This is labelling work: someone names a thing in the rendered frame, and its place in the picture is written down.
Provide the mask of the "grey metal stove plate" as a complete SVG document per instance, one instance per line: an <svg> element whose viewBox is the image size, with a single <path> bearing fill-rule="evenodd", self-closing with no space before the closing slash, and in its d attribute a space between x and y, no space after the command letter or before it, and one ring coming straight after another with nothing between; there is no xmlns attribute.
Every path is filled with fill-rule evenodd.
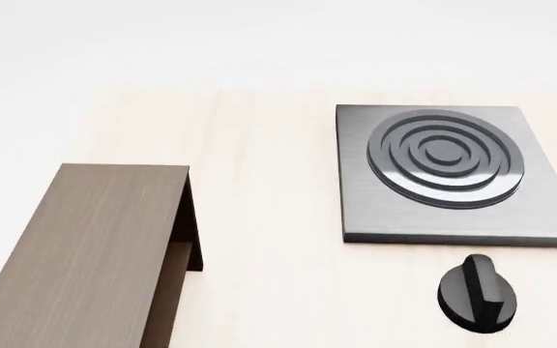
<svg viewBox="0 0 557 348"><path fill-rule="evenodd" d="M336 107L346 243L557 247L557 176L515 106Z"/></svg>

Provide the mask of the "brown wooden cabinet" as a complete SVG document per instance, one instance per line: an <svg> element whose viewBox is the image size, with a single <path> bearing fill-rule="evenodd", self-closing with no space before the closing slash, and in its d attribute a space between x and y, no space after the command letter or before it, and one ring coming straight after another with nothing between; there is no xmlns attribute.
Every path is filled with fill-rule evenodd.
<svg viewBox="0 0 557 348"><path fill-rule="evenodd" d="M0 272L0 348L168 348L203 269L189 170L62 164Z"/></svg>

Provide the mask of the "black stove knob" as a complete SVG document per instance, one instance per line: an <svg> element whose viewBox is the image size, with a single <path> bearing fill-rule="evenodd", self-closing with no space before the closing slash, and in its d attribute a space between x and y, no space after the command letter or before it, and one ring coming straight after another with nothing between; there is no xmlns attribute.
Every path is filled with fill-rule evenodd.
<svg viewBox="0 0 557 348"><path fill-rule="evenodd" d="M504 330L517 309L513 287L484 254L470 254L447 271L438 285L437 301L450 321L478 334Z"/></svg>

